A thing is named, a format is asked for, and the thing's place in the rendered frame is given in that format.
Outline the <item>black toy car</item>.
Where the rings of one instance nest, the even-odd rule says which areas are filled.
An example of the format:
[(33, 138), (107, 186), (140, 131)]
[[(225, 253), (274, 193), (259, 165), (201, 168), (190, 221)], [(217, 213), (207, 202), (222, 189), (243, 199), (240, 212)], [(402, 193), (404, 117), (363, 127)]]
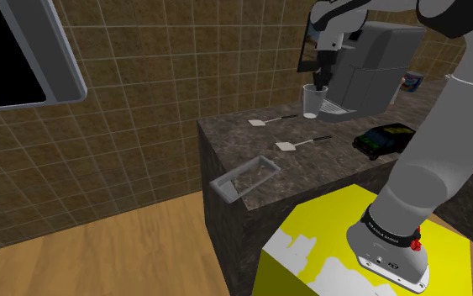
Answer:
[(416, 131), (405, 124), (386, 124), (356, 136), (352, 146), (375, 161), (379, 156), (401, 154), (415, 134)]

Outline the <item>clear drinking glass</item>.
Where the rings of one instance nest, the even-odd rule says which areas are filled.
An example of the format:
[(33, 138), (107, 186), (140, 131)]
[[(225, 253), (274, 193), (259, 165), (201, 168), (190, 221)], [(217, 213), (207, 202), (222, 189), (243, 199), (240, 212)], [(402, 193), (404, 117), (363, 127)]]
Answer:
[(305, 119), (316, 119), (326, 98), (328, 88), (322, 86), (318, 88), (313, 84), (306, 84), (303, 86), (302, 96), (302, 115)]

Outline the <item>grey coffee machine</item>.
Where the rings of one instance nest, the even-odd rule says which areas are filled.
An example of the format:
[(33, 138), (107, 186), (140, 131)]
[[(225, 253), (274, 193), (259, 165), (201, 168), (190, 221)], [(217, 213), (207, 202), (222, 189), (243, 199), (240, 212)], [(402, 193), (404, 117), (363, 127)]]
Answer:
[(378, 21), (347, 33), (318, 119), (339, 123), (384, 113), (425, 33), (424, 27)]

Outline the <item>yellow and white robot stand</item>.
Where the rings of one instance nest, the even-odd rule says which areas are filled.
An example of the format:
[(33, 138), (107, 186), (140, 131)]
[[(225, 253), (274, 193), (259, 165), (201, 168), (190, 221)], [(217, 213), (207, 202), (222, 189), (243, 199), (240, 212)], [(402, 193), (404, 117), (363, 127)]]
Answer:
[(473, 296), (469, 240), (431, 220), (419, 283), (391, 282), (373, 257), (356, 258), (346, 231), (375, 197), (350, 185), (297, 205), (262, 248), (251, 296)]

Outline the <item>grey rectangular tray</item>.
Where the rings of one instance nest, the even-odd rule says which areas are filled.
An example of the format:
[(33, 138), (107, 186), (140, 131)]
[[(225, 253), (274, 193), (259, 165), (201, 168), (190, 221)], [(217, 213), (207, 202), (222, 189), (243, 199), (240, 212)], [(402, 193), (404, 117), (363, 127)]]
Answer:
[[(269, 169), (271, 169), (271, 171), (267, 175), (262, 177), (259, 181), (253, 183), (245, 190), (239, 192), (233, 185), (232, 181), (244, 172), (250, 170), (252, 167), (257, 167), (261, 165), (268, 167)], [(225, 201), (226, 204), (231, 204), (259, 187), (262, 183), (272, 178), (280, 171), (281, 168), (277, 164), (275, 164), (274, 161), (266, 158), (263, 155), (258, 155), (253, 159), (241, 164), (240, 166), (237, 166), (231, 171), (223, 174), (222, 176), (212, 180), (209, 185)]]

